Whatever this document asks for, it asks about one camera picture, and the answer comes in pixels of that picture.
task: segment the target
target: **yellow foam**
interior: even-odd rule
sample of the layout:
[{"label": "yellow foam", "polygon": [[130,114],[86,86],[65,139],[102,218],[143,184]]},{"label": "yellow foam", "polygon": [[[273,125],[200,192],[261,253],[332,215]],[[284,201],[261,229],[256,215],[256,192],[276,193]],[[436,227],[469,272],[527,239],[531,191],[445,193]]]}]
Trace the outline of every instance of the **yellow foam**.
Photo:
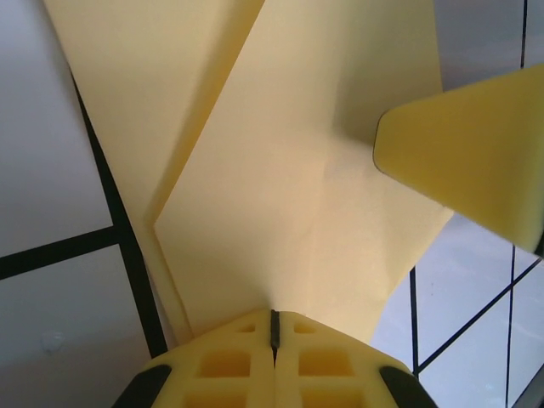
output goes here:
[{"label": "yellow foam", "polygon": [[399,361],[297,313],[281,312],[275,363],[277,407],[394,408],[382,366],[410,372]]},{"label": "yellow foam", "polygon": [[263,0],[44,0],[180,342],[192,335],[152,231]]},{"label": "yellow foam", "polygon": [[533,252],[544,226],[544,65],[390,110],[377,166]]},{"label": "yellow foam", "polygon": [[280,313],[275,362],[269,337],[264,310],[153,359],[172,367],[153,408],[397,407],[380,369],[410,374],[399,361],[297,313]]},{"label": "yellow foam", "polygon": [[451,215],[375,169],[377,120],[440,91],[432,0],[266,2],[156,222],[195,332],[272,307],[369,341]]},{"label": "yellow foam", "polygon": [[153,408],[272,408],[270,312],[244,316],[152,360],[172,372]]}]

